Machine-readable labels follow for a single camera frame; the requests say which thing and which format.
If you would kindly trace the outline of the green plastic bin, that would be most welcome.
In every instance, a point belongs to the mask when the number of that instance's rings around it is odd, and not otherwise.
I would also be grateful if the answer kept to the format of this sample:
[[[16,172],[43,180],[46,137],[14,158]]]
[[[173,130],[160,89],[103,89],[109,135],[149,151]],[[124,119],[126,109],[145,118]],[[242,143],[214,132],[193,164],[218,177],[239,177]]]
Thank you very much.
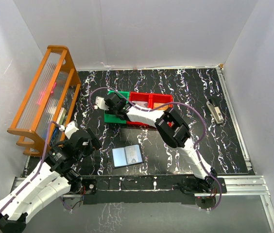
[[[119,91],[124,97],[129,99],[129,91]],[[126,124],[126,120],[121,120],[116,115],[108,114],[107,111],[104,112],[104,122],[105,123],[115,123],[115,124]]]

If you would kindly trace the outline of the red double plastic bin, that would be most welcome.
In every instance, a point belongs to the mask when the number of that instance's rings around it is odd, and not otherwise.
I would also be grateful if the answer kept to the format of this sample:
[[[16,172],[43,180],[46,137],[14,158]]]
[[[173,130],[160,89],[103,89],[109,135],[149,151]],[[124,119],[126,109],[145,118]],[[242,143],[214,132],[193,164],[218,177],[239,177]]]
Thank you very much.
[[[153,109],[154,102],[159,102],[159,103],[172,102],[173,97],[172,95],[167,95],[167,94],[130,92],[129,100],[131,102],[134,100],[147,101],[149,103],[148,108]]]

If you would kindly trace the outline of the black silver stapler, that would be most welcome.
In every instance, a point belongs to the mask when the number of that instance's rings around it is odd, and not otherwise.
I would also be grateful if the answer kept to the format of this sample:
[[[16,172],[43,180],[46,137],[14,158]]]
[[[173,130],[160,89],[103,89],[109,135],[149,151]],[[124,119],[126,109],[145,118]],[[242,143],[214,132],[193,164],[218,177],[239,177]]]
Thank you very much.
[[[214,117],[217,124],[222,124],[224,122],[223,115],[220,111],[219,105],[217,104],[214,98],[209,98],[206,102],[206,105]]]

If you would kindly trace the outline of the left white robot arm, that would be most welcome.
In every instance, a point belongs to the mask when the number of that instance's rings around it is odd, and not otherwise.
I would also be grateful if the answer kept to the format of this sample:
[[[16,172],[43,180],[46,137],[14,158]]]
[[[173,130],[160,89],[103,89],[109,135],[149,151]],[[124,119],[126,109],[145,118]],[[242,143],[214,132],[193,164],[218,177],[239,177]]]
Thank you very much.
[[[81,189],[82,178],[72,168],[101,148],[94,132],[76,127],[43,156],[32,173],[0,200],[0,233],[21,233],[31,218],[55,199]]]

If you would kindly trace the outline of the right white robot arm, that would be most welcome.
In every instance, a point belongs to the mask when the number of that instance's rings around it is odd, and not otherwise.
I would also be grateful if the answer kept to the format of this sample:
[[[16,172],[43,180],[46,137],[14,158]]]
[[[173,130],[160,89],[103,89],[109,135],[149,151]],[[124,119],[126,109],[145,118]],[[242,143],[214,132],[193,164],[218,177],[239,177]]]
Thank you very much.
[[[100,109],[121,120],[139,122],[157,129],[169,148],[174,148],[190,164],[199,189],[210,192],[217,178],[215,169],[209,165],[194,145],[189,126],[178,112],[168,107],[166,110],[145,108],[128,102],[123,96],[112,92],[105,98],[97,97],[95,103]]]

